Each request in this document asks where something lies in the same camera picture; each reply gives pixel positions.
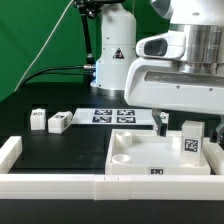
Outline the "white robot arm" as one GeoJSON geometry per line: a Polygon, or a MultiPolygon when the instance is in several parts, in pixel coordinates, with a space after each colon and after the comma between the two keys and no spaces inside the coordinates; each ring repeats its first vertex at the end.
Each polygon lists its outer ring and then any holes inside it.
{"type": "Polygon", "coordinates": [[[129,105],[217,114],[210,140],[224,138],[224,0],[149,0],[169,29],[135,40],[121,4],[102,7],[102,51],[91,87],[124,94],[129,105]]]}

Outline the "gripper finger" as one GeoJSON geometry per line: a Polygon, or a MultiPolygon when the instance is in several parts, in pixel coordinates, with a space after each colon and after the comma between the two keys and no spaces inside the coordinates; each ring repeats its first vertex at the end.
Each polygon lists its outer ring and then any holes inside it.
{"type": "Polygon", "coordinates": [[[220,124],[211,130],[210,141],[213,143],[220,143],[224,135],[224,117],[221,118],[220,124]]]}

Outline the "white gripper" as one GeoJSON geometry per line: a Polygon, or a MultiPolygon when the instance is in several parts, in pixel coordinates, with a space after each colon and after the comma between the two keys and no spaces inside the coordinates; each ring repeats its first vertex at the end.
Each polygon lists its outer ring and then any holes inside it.
{"type": "Polygon", "coordinates": [[[158,136],[166,136],[161,110],[224,115],[224,77],[179,73],[173,60],[139,57],[130,66],[128,105],[152,109],[158,136]]]}

